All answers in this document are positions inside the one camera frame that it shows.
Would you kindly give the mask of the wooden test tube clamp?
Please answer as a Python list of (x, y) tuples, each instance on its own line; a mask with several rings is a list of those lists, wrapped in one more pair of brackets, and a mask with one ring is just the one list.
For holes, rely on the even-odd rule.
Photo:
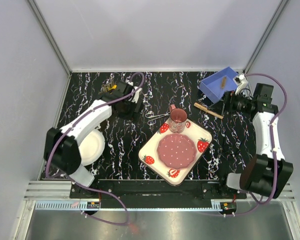
[(201, 110), (201, 111), (206, 112), (207, 114), (210, 114), (210, 115), (212, 115), (212, 116), (214, 116), (214, 117), (217, 117), (217, 118), (219, 118), (219, 119), (221, 119), (221, 120), (224, 118), (222, 115), (220, 115), (220, 114), (218, 114), (218, 113), (216, 113), (216, 112), (213, 112), (213, 111), (209, 110), (207, 107), (204, 107), (203, 105), (201, 105), (201, 104), (199, 104), (199, 103), (197, 103), (197, 102), (194, 103), (194, 107), (196, 107), (197, 109), (199, 109), (199, 110)]

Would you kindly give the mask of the clear glass test tube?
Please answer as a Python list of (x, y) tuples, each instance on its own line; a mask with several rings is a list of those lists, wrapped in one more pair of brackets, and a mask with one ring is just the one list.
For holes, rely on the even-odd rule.
[(112, 87), (110, 86), (110, 85), (108, 85), (108, 84), (103, 84), (102, 86), (101, 86), (101, 92), (103, 92), (103, 93), (105, 93), (105, 92), (108, 92), (110, 89), (111, 89)]
[(111, 76), (111, 77), (109, 78), (109, 85), (110, 85), (111, 88), (115, 85), (115, 79), (114, 79), (113, 76)]

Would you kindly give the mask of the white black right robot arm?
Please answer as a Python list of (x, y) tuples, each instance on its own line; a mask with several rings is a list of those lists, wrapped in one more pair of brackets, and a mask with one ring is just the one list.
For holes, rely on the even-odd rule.
[(237, 91), (226, 91), (224, 109), (249, 114), (255, 131), (256, 153), (242, 173), (229, 173), (217, 185), (218, 195), (229, 198), (235, 190), (258, 194), (269, 199), (280, 196), (294, 167), (282, 153), (279, 134), (278, 107), (272, 104), (274, 87), (258, 83), (251, 99)]

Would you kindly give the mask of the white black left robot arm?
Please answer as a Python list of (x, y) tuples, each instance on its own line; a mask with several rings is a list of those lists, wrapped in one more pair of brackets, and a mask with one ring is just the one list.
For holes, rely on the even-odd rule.
[(60, 175), (80, 185), (87, 198), (98, 193), (94, 175), (86, 168), (97, 160), (105, 149), (105, 137), (96, 128), (110, 117), (135, 120), (142, 110), (142, 86), (132, 82), (118, 82), (97, 95), (92, 104), (77, 118), (61, 128), (46, 133), (44, 155), (45, 176), (51, 178), (50, 167)]

